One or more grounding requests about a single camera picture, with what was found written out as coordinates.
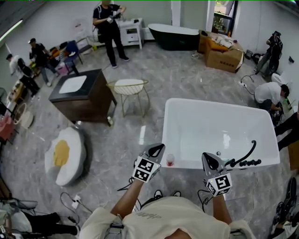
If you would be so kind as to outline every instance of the ceiling light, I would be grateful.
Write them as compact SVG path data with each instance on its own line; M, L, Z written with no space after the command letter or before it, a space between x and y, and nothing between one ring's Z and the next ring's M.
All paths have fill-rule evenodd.
M21 22L23 21L23 19L19 20L16 24L14 24L6 33L4 33L2 35L2 37L0 37L0 42L4 39L4 37L6 37L13 29L15 29L17 26L19 26L21 24Z

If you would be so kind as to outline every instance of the pink chair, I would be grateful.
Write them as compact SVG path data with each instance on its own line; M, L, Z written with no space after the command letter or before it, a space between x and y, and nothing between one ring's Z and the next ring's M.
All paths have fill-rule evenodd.
M14 122L9 115L5 115L4 118L0 120L0 142L6 144L6 141L8 141L12 144L8 138L12 135L13 131Z

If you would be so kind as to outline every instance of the gold wire chair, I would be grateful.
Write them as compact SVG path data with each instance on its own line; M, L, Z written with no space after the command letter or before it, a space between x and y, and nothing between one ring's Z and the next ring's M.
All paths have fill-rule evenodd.
M122 80L112 81L107 84L107 86L110 89L114 90L114 92L116 94L121 95L121 107L122 107L123 117L125 117L124 104L125 104L127 98L131 95L137 95L142 117L144 117L145 114L149 111L150 97L144 87L144 85L147 84L148 82L149 82L148 80L122 79ZM142 106L141 106L140 97L139 97L139 93L142 90L145 91L145 93L148 97L148 105L147 105L146 109L144 110L144 112L142 111Z

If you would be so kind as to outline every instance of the white desk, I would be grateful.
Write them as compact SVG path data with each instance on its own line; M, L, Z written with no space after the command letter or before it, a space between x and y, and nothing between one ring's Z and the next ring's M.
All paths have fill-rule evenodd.
M142 18L137 18L136 20L138 20L138 22L136 23L134 23L134 20L135 19L129 21L116 21L117 25L120 27L121 43L123 46L139 45L139 48L142 49Z

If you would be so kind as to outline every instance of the white bathtub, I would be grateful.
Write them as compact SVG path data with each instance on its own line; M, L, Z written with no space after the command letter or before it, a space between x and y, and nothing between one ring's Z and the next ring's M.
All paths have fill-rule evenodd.
M265 110L224 103L171 98L165 105L162 143L166 145L162 167L166 157L173 154L171 168L203 169L203 152L217 154L223 160L244 157L256 148L246 159L258 160L259 165L237 164L227 169L254 170L280 163L277 140L270 115Z

